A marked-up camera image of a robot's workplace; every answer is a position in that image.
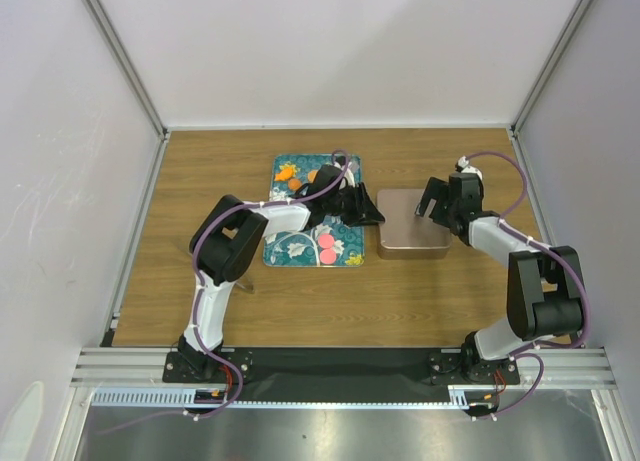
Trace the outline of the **metal tongs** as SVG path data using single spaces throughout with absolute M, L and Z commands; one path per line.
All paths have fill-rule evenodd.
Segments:
M 236 242 L 233 238 L 221 234 L 208 237 L 198 253 L 195 253 L 196 244 L 195 240 L 173 241 L 173 246 L 189 258 L 189 266 L 194 272 L 197 284 L 207 276 L 215 286 L 220 286 L 222 282 L 237 281 L 241 290 L 251 294 L 255 292 L 254 283 L 247 271 L 256 254 L 258 242 Z

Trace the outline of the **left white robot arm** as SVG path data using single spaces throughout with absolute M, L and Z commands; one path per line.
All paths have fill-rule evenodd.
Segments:
M 327 216 L 338 217 L 348 227 L 385 222 L 365 184 L 348 179 L 351 167 L 348 157 L 334 157 L 311 182 L 280 200 L 244 202 L 233 195 L 219 200 L 190 241 L 194 301 L 177 342 L 176 367 L 184 367 L 198 381 L 218 374 L 226 362 L 220 350 L 230 295 L 263 239 L 313 229 Z

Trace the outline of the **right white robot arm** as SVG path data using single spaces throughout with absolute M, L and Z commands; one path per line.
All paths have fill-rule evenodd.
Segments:
M 549 246 L 514 229 L 485 210 L 483 199 L 479 175 L 455 172 L 446 181 L 430 178 L 415 211 L 507 268 L 506 317 L 468 334 L 458 355 L 454 372 L 470 383 L 486 382 L 536 345 L 553 346 L 555 337 L 585 335 L 589 327 L 576 250 Z

